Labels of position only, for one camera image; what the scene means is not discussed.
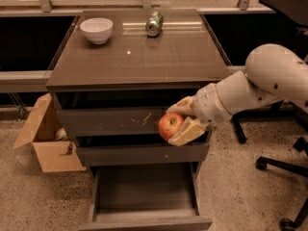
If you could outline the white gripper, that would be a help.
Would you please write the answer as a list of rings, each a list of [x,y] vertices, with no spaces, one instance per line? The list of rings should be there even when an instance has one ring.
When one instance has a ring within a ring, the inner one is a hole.
[[[179,131],[167,142],[174,146],[185,145],[202,136],[210,123],[212,126],[231,119],[232,115],[220,101],[216,84],[200,89],[193,97],[186,96],[167,109],[167,114],[176,113],[187,117]]]

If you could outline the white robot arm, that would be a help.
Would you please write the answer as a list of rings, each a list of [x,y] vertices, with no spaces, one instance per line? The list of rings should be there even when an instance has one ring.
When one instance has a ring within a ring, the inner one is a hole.
[[[186,117],[167,142],[181,146],[233,115],[288,100],[308,113],[308,64],[278,44],[264,44],[245,61],[245,70],[211,83],[167,110]]]

